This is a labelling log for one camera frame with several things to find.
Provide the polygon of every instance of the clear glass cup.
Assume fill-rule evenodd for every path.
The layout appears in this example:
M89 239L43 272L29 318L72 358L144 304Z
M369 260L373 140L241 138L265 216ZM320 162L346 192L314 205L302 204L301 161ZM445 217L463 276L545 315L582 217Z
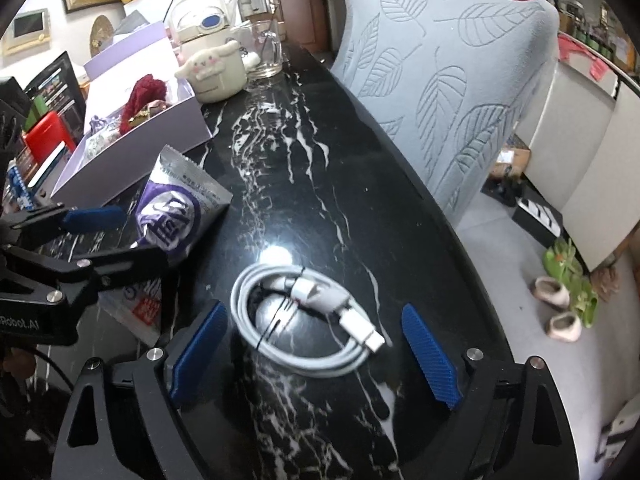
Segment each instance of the clear glass cup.
M282 43L277 20L240 25L231 30L231 36L240 43L249 80L282 72Z

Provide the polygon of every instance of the red box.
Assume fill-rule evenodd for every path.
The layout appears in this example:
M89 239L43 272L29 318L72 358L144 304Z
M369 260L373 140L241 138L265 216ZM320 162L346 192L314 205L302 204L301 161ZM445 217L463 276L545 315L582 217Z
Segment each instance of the red box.
M53 150L64 142L70 152L76 149L76 143L56 112L49 112L24 136L33 158L42 164Z

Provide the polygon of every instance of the white cabinet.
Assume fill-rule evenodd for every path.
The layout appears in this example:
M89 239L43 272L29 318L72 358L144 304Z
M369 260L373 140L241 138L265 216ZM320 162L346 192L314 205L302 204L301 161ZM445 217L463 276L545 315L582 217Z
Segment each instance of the white cabinet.
M556 209L562 210L580 184L615 105L613 97L595 81L564 62L556 64L540 122L528 142L531 159L526 171Z
M587 267L609 256L640 220L640 98L625 84L600 147L562 208Z

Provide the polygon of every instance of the cinnamoroll plush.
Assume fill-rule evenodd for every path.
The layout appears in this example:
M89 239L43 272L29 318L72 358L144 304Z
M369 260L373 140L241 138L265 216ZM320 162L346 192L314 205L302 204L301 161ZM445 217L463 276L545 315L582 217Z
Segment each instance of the cinnamoroll plush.
M241 91L247 82L240 44L234 40L200 50L175 76L190 83L198 102L216 103L227 99Z

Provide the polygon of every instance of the slipper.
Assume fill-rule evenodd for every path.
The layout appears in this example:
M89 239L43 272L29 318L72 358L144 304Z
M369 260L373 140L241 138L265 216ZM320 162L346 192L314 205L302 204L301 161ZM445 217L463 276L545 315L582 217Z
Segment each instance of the slipper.
M551 339L565 343L575 343L582 334L582 323L575 312L565 312L553 316L546 325L546 334Z
M544 301L558 310L567 310L571 303L569 290L550 276L542 276L533 282L531 293L537 300Z

